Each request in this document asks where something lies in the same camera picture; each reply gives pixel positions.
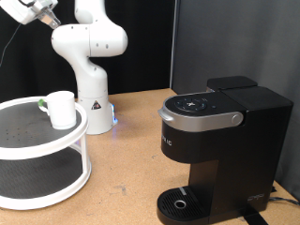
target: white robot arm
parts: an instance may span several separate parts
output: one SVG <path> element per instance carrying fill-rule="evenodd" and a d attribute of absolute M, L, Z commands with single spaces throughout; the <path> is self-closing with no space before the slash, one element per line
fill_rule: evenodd
<path fill-rule="evenodd" d="M 87 134 L 100 134 L 113 127 L 113 105 L 108 100 L 107 73 L 89 57 L 122 54 L 128 37 L 107 17 L 104 0 L 75 0 L 75 17 L 82 24 L 59 26 L 52 33 L 52 46 L 75 71 L 79 103 L 89 119 Z"/>
<path fill-rule="evenodd" d="M 0 7 L 19 23 L 39 19 L 55 29 L 60 25 L 53 13 L 57 3 L 57 0 L 1 0 Z"/>

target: black curtain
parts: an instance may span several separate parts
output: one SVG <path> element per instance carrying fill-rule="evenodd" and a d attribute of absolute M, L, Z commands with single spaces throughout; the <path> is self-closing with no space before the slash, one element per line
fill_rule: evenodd
<path fill-rule="evenodd" d="M 54 13 L 62 24 L 77 23 L 74 0 L 60 0 Z M 124 54 L 92 58 L 108 73 L 109 94 L 169 87 L 174 0 L 109 0 L 108 17 L 127 32 Z M 0 53 L 18 23 L 0 9 Z M 7 47 L 0 67 L 0 102 L 53 91 L 77 95 L 74 71 L 52 47 L 52 29 L 36 20 L 22 25 Z"/>

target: coffee maker control panel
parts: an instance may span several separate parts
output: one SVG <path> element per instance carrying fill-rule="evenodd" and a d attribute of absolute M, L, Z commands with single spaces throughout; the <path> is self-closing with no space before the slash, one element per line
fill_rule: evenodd
<path fill-rule="evenodd" d="M 178 99 L 175 102 L 175 106 L 184 111 L 190 111 L 190 112 L 198 112 L 201 110 L 204 110 L 206 108 L 205 102 L 199 100 L 199 99 L 192 99 L 189 97 L 184 97 L 182 99 Z"/>
<path fill-rule="evenodd" d="M 174 96 L 166 100 L 165 106 L 171 112 L 184 116 L 207 116 L 245 111 L 243 106 L 221 92 Z"/>

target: coffee maker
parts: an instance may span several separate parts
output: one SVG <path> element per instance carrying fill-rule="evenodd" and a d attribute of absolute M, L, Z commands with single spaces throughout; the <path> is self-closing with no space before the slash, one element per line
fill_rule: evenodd
<path fill-rule="evenodd" d="M 163 192 L 166 225 L 245 217 L 268 204 L 293 103 L 246 77 L 211 79 L 209 92 L 167 98 L 161 150 L 190 164 L 188 185 Z"/>

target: table surface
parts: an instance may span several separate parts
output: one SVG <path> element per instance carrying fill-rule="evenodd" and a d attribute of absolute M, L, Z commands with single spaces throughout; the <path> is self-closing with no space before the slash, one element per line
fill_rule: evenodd
<path fill-rule="evenodd" d="M 170 160 L 160 150 L 158 109 L 171 89 L 110 96 L 118 125 L 88 136 L 92 174 L 75 195 L 36 210 L 0 209 L 0 225 L 159 225 L 157 199 L 165 190 L 188 184 L 189 165 Z M 293 197 L 279 184 L 272 197 Z M 300 224 L 300 207 L 270 202 L 263 218 L 270 224 Z M 247 225 L 241 218 L 218 224 Z"/>

